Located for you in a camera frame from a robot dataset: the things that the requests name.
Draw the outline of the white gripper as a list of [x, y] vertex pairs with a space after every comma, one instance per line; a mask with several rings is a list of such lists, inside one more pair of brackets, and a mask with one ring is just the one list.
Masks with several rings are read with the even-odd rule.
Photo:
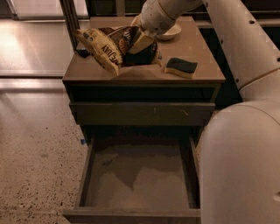
[[144, 31], [138, 31], [133, 39], [129, 53], [137, 54], [154, 42], [150, 35], [162, 35], [175, 24], [175, 8], [169, 0], [147, 0], [143, 4], [140, 16], [134, 17], [131, 26], [139, 26]]

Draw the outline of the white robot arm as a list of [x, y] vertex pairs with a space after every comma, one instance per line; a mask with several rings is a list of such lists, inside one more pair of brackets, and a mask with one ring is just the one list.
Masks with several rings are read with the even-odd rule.
[[150, 36], [206, 6], [242, 101], [202, 135], [201, 224], [280, 224], [280, 51], [242, 0], [146, 0], [136, 24]]

